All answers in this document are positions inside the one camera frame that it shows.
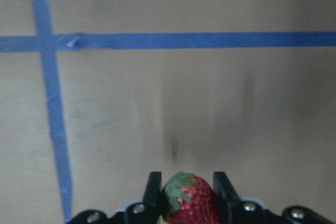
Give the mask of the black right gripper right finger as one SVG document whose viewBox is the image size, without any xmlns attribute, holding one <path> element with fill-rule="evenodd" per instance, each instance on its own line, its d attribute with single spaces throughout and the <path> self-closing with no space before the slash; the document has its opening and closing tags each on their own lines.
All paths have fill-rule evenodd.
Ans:
<svg viewBox="0 0 336 224">
<path fill-rule="evenodd" d="M 213 172 L 221 223 L 333 223 L 303 206 L 290 206 L 277 215 L 259 199 L 239 197 L 225 172 Z"/>
</svg>

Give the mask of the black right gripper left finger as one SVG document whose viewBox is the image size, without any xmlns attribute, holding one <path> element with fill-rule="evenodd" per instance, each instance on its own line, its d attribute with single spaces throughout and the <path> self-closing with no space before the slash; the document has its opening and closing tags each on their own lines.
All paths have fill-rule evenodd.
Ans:
<svg viewBox="0 0 336 224">
<path fill-rule="evenodd" d="M 122 203 L 117 212 L 108 217 L 104 212 L 89 209 L 80 212 L 69 223 L 157 223 L 160 217 L 161 172 L 151 172 L 143 197 Z"/>
</svg>

